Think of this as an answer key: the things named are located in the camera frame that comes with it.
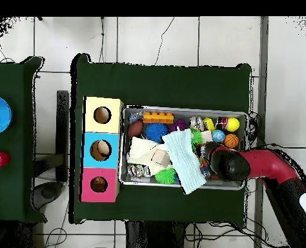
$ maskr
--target metal tray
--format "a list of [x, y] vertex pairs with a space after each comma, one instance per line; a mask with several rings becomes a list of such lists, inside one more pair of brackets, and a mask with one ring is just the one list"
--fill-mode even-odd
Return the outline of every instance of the metal tray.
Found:
[[[128, 132], [128, 118], [132, 113], [139, 111], [149, 112], [171, 112], [174, 115], [174, 121], [177, 119], [183, 119], [189, 124], [190, 117], [198, 115], [204, 118], [211, 118], [213, 122], [216, 122], [218, 117], [235, 117], [240, 122], [240, 127], [233, 134], [239, 138], [239, 145], [236, 150], [248, 149], [249, 142], [247, 133], [249, 131], [249, 116], [244, 112], [231, 112], [231, 111], [217, 111], [217, 110], [200, 110], [200, 109], [189, 109], [189, 108], [165, 108], [165, 107], [141, 107], [138, 106], [126, 106], [123, 109], [122, 116], [124, 122], [124, 131], [121, 134], [121, 145], [119, 155], [119, 180], [125, 185], [146, 185], [148, 187], [181, 187], [180, 185], [163, 185], [155, 180], [155, 177], [150, 177], [149, 182], [132, 181], [131, 176], [128, 174], [127, 169], [127, 157], [126, 154], [130, 150], [130, 138], [127, 136]], [[222, 180], [207, 180], [200, 189], [221, 189], [221, 190], [240, 190], [245, 186], [245, 181], [222, 181]]]

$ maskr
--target blue box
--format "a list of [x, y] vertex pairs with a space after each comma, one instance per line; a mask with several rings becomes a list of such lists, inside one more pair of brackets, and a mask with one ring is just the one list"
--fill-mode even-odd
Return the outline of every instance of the blue box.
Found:
[[[96, 161], [90, 154], [90, 148], [93, 142], [104, 140], [110, 144], [112, 153], [105, 161]], [[86, 132], [84, 135], [84, 158], [83, 167], [100, 167], [105, 169], [116, 169], [119, 155], [119, 134], [109, 133], [91, 133]]]

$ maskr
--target yellow ball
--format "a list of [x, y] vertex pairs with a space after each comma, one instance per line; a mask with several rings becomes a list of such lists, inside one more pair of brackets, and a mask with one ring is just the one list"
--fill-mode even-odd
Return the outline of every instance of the yellow ball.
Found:
[[239, 129], [239, 126], [240, 126], [240, 122], [238, 121], [237, 118], [233, 118], [233, 117], [228, 118], [228, 124], [226, 127], [227, 131], [234, 132], [237, 129]]
[[211, 132], [213, 132], [215, 130], [215, 126], [214, 123], [212, 122], [212, 120], [210, 118], [205, 118], [203, 120], [203, 124], [206, 126], [206, 128], [208, 130], [210, 130]]

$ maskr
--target light blue towel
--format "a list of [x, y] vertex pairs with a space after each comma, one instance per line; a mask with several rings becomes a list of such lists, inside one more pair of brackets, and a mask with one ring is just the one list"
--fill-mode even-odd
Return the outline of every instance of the light blue towel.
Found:
[[185, 194], [190, 194], [206, 183], [200, 172], [199, 160], [192, 151], [191, 130], [174, 131], [162, 136], [168, 155]]

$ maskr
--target green spiky ball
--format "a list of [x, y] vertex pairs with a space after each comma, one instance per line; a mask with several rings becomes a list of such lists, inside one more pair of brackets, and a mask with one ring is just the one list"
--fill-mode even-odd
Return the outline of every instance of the green spiky ball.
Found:
[[196, 130], [196, 129], [191, 129], [191, 145], [192, 145], [192, 149], [196, 150], [195, 145], [198, 145], [202, 142], [202, 137], [201, 137], [201, 132]]
[[175, 183], [175, 173], [176, 171], [173, 168], [163, 169], [156, 173], [156, 180], [164, 185], [172, 185]]

